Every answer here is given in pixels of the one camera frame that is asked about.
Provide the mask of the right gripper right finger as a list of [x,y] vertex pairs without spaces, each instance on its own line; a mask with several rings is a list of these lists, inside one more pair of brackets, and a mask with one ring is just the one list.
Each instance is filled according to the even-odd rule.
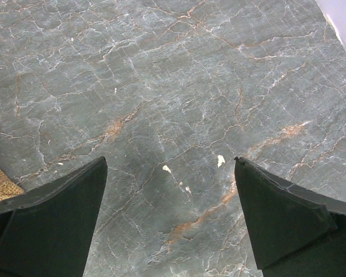
[[239,157],[235,179],[256,266],[264,276],[346,276],[346,202]]

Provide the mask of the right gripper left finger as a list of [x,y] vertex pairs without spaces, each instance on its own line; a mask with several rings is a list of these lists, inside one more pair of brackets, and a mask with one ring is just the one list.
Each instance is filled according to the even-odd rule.
[[0,276],[82,276],[106,179],[101,156],[0,201]]

